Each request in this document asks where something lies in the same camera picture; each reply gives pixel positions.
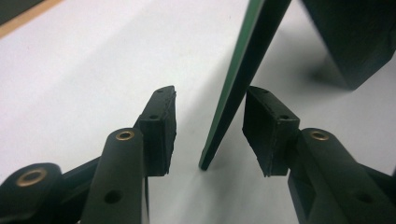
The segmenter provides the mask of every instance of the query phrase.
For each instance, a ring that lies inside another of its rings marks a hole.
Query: small hole
[[[120,134],[121,138],[129,138],[130,136],[131,136],[130,133],[122,133],[122,134]]]
[[[373,203],[374,199],[372,196],[370,196],[370,194],[362,192],[362,191],[358,191],[353,193],[353,195],[355,196],[355,198],[357,198],[359,201],[363,202],[363,203]]]
[[[121,200],[122,193],[119,190],[111,190],[105,196],[106,203],[117,203]]]
[[[320,140],[320,141],[325,141],[329,139],[329,136],[325,133],[320,133],[320,132],[312,132],[311,137]]]
[[[126,141],[134,137],[134,133],[131,131],[125,131],[122,133],[118,133],[116,138],[120,141]]]
[[[23,180],[25,180],[25,181],[35,180],[35,179],[39,178],[40,176],[41,176],[41,173],[33,172],[33,173],[30,173],[29,175],[24,176]]]

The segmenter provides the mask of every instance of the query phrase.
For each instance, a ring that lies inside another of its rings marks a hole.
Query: gray surface
[[[287,178],[263,178],[242,135],[244,104],[208,171],[198,169],[247,3],[64,1],[0,39],[1,181],[31,163],[65,172],[99,156],[154,90],[175,85],[177,140],[170,175],[149,180],[151,223],[297,223]],[[391,174],[395,60],[356,91],[324,82],[327,53],[300,4],[252,85]]]

